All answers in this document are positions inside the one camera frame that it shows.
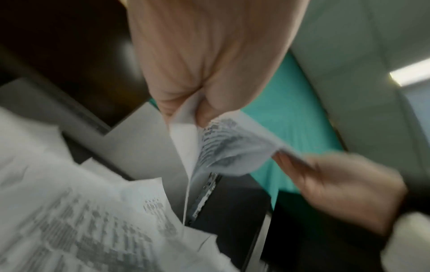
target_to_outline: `human hand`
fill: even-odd
[[[135,51],[166,122],[196,91],[205,127],[250,103],[281,63],[309,0],[129,0]]]
[[[314,169],[284,153],[273,159],[313,207],[381,235],[389,231],[407,192],[398,171],[356,154],[307,157]]]

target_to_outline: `ceiling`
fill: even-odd
[[[413,173],[430,165],[389,72],[430,57],[429,10],[428,0],[311,0],[292,45],[349,151]]]

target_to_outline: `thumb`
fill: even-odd
[[[217,110],[211,106],[206,97],[200,102],[196,111],[196,122],[197,125],[204,128],[209,122],[223,114],[223,111]]]

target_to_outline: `turquoise sheet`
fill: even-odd
[[[312,86],[290,53],[264,91],[242,111],[301,153],[342,150]],[[299,193],[271,159],[251,175],[272,197],[273,208],[279,190]]]

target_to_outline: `fluorescent light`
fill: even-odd
[[[430,58],[400,68],[390,73],[391,78],[400,86],[414,84],[430,78]]]

